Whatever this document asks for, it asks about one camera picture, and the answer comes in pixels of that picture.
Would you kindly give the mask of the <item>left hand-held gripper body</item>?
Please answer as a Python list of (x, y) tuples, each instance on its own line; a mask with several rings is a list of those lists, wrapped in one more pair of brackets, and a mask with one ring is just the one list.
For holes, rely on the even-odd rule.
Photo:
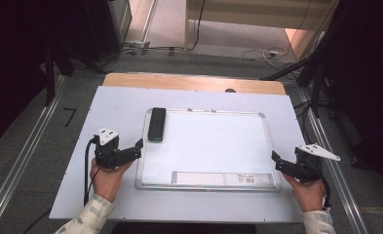
[(104, 169), (117, 170), (123, 163), (122, 154), (118, 149), (119, 135), (117, 131), (100, 128), (96, 136), (96, 164)]

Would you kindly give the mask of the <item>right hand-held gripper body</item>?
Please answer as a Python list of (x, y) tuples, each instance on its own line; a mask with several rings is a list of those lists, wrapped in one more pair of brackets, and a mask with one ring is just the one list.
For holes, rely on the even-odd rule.
[(301, 183), (307, 183), (321, 179), (322, 159), (340, 161), (341, 158), (318, 144), (302, 145), (295, 148), (296, 165), (299, 167), (300, 176), (297, 179)]

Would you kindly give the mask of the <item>black whiteboard eraser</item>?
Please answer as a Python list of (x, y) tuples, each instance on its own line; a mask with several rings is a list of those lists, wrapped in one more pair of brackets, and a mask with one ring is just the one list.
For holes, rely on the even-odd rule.
[(166, 122), (166, 109), (154, 107), (151, 111), (151, 119), (148, 128), (148, 139), (150, 141), (162, 141)]

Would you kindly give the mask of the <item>person's right hand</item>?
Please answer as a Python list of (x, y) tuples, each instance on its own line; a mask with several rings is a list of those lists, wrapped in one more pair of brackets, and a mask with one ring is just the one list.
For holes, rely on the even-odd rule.
[(291, 186), (292, 193), (302, 212), (321, 211), (323, 209), (326, 190), (321, 180), (300, 183), (289, 175), (284, 175), (284, 179)]

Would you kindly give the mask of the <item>person's left hand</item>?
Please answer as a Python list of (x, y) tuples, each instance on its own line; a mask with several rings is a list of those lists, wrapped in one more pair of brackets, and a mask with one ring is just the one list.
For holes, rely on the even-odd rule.
[(121, 186), (122, 177), (132, 164), (125, 164), (117, 170), (107, 170), (102, 169), (93, 159), (90, 177), (93, 182), (94, 193), (113, 203)]

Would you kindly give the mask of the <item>black metal stand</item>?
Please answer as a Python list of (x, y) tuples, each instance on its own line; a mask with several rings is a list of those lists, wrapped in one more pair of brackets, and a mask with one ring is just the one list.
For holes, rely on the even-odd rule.
[(45, 52), (45, 69), (46, 69), (46, 77), (47, 77), (47, 97), (45, 101), (45, 105), (49, 106), (53, 101), (56, 91), (55, 91), (55, 74), (54, 74), (54, 56), (51, 47), (48, 47)]
[(311, 102), (308, 106), (311, 108), (316, 118), (320, 118), (318, 106), (321, 84), (324, 80), (325, 49), (330, 43), (331, 38), (331, 32), (327, 32), (310, 56), (290, 65), (288, 68), (284, 68), (282, 71), (278, 71), (275, 74), (262, 78), (262, 81), (276, 81), (292, 71), (301, 68), (296, 84), (298, 87), (304, 88), (309, 85), (310, 82), (313, 82)]

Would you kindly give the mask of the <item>dark curtain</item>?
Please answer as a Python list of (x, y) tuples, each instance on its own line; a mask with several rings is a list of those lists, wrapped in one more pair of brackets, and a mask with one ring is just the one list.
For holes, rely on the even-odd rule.
[(47, 86), (45, 52), (73, 73), (71, 58), (91, 62), (115, 53), (114, 0), (0, 0), (0, 138)]
[(329, 32), (329, 90), (360, 136), (355, 155), (383, 176), (383, 0), (340, 0)]

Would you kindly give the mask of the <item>metal floor rail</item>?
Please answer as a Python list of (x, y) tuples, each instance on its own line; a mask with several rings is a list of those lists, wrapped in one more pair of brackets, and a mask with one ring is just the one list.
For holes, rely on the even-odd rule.
[(52, 102), (45, 106), (39, 115), (35, 126), (33, 127), (31, 133), (29, 134), (23, 148), (19, 152), (17, 160), (10, 169), (6, 179), (0, 187), (0, 218), (8, 206), (19, 181), (32, 158), (33, 152), (46, 130), (47, 125), (49, 124), (56, 108), (57, 104), (62, 96), (63, 89), (67, 83), (68, 76), (60, 75), (54, 85), (57, 93), (54, 95)]
[[(308, 142), (313, 139), (321, 145), (324, 149), (332, 151), (332, 147), (326, 136), (322, 121), (317, 118), (311, 109), (305, 112), (303, 118), (302, 130)], [(349, 224), (351, 225), (354, 234), (369, 234), (368, 229), (365, 225), (362, 213), (356, 202), (352, 190), (349, 187), (349, 183), (340, 168), (340, 164), (336, 161), (324, 161), (326, 170), (328, 171), (332, 183), (334, 184), (335, 191), (339, 200), (341, 201), (342, 209), (348, 218)]]

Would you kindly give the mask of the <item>whiteboard with aluminium frame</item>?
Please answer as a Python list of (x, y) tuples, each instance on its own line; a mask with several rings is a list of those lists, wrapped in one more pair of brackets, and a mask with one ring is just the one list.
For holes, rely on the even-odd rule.
[(169, 109), (161, 141), (146, 140), (135, 185), (140, 189), (278, 191), (265, 115)]

